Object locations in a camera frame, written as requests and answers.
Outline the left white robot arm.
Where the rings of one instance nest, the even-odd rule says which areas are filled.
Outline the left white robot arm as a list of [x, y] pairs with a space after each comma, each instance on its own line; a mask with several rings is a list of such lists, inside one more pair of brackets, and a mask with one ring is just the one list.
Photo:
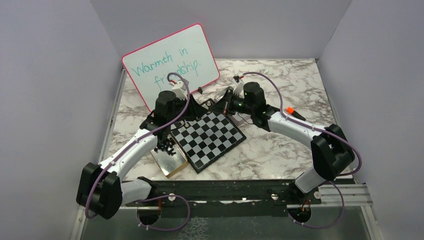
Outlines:
[[89, 162], [82, 169], [76, 202], [85, 208], [86, 218], [110, 219], [121, 205], [126, 204], [125, 198], [128, 202], [140, 200], [147, 206], [155, 203], [157, 191], [154, 188], [144, 186], [136, 193], [143, 182], [122, 183], [124, 177], [142, 157], [168, 137], [171, 125], [199, 120], [207, 112], [192, 94], [181, 99], [170, 90], [160, 92], [154, 110], [141, 123], [132, 140], [105, 161]]

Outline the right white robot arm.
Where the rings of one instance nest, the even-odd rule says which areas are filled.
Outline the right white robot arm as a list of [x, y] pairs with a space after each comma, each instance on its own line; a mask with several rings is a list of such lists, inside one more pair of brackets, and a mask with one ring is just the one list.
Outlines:
[[302, 203], [310, 191], [325, 181], [334, 180], [354, 161], [353, 149], [347, 145], [338, 125], [319, 130], [306, 121], [283, 115], [280, 109], [267, 104], [264, 90], [257, 82], [246, 83], [243, 91], [244, 95], [239, 96], [231, 88], [227, 89], [208, 109], [227, 116], [249, 115], [258, 128], [282, 134], [310, 148], [312, 167], [297, 177], [288, 190], [292, 202]]

